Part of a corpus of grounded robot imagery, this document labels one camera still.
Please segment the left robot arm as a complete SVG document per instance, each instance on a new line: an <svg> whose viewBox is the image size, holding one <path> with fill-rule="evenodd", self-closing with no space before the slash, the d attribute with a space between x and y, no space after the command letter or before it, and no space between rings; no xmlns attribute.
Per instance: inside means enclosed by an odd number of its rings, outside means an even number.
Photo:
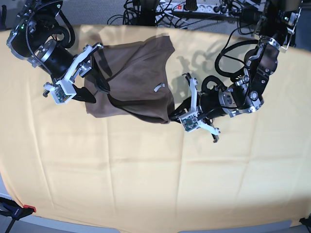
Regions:
<svg viewBox="0 0 311 233"><path fill-rule="evenodd" d="M229 78L232 84L225 86L218 77L209 75L198 90L197 80L185 73L191 96L170 114L170 120L180 123L187 132L205 129L217 142L220 130L213 126L215 118L256 112L264 103L262 94L277 68L280 51L286 51L290 45L302 3L301 0L266 1L254 30L258 38L225 45L215 60L216 72ZM255 48L246 53L242 68L234 73L221 70L220 60L244 45L255 45Z"/></svg>

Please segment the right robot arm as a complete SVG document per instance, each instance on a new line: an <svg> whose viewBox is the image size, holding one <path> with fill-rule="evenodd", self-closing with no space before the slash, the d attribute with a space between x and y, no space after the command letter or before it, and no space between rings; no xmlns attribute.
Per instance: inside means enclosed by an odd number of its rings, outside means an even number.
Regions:
<svg viewBox="0 0 311 233"><path fill-rule="evenodd" d="M61 0L28 0L17 14L7 39L12 54L39 67L51 77L43 85L43 96L51 95L56 104L70 100L96 103L94 95L86 87L77 87L77 76L90 78L105 94L110 86L100 73L94 54L103 48L102 43L86 45L80 54L69 49L75 43L75 32L61 8Z"/></svg>

